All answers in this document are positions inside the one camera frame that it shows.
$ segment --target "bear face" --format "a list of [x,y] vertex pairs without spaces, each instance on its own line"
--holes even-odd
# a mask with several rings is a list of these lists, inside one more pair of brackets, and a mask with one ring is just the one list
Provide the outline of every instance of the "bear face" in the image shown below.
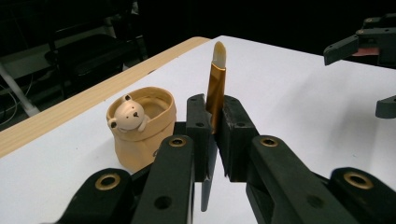
[[111,129],[117,128],[119,131],[126,133],[137,128],[142,132],[149,117],[145,114],[145,110],[141,104],[132,100],[130,95],[122,96],[122,104],[116,109],[114,118],[108,121]]

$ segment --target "white cable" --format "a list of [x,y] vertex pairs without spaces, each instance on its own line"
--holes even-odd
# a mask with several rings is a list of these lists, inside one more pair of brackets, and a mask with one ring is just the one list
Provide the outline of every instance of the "white cable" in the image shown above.
[[[24,94],[25,96],[27,96],[27,94],[29,93],[29,91],[30,91],[30,89],[32,88],[32,86],[33,86],[33,74],[32,74],[32,77],[30,78],[29,87],[27,88],[27,91],[26,91],[26,93]],[[7,108],[5,112],[8,112],[8,110],[13,109],[15,106],[19,105],[20,103],[21,103],[21,101],[17,102],[15,105],[13,105],[13,106],[10,107],[10,108]]]
[[29,117],[32,117],[40,112],[36,106],[32,105],[29,102],[27,97],[23,94],[21,88],[15,82],[14,78],[12,78],[9,75],[9,73],[6,71],[6,68],[3,66],[1,62],[0,62],[0,75],[3,77],[4,81],[12,89],[12,91],[14,91],[14,93],[17,95],[18,99],[20,99],[22,103],[22,108]]
[[11,92],[9,92],[8,94],[9,94],[9,96],[11,96],[11,98],[14,100],[14,106],[11,107],[11,108],[15,107],[14,113],[12,114],[12,116],[11,116],[9,119],[7,119],[7,120],[1,122],[0,125],[6,124],[6,123],[9,122],[10,120],[12,120],[12,119],[14,118],[14,116],[17,114],[17,110],[18,110],[18,103],[17,103],[17,100],[16,100],[15,97],[11,94]]

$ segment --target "floor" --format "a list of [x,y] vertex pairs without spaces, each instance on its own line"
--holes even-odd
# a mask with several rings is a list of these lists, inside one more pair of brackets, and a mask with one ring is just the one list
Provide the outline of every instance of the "floor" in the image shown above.
[[[147,59],[147,52],[143,36],[137,38],[139,48],[143,53],[143,59]],[[140,63],[138,56],[125,64],[124,68]],[[49,70],[40,71],[22,79],[16,80],[23,93],[35,105],[43,111],[51,106],[59,104],[64,98],[58,85],[56,76]],[[19,99],[10,93],[7,86],[0,85],[0,132],[25,120],[29,116],[25,113]]]

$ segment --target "pen holder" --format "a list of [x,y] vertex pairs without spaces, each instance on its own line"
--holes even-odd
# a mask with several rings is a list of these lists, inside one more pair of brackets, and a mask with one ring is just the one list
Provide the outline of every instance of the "pen holder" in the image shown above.
[[[143,114],[139,114],[140,105]],[[107,110],[106,119],[120,164],[134,173],[154,162],[162,140],[173,134],[176,112],[172,94],[156,87],[132,91],[117,99]],[[131,118],[140,118],[138,122],[143,123],[134,125]]]

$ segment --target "gold marker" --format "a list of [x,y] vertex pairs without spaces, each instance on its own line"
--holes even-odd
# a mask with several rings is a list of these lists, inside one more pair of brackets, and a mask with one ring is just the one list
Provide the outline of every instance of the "gold marker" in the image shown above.
[[224,103],[225,88],[225,60],[226,50],[221,42],[217,42],[213,51],[213,60],[210,67],[209,86],[206,96],[206,111],[212,114],[210,120],[213,131],[216,133],[219,124],[219,115]]

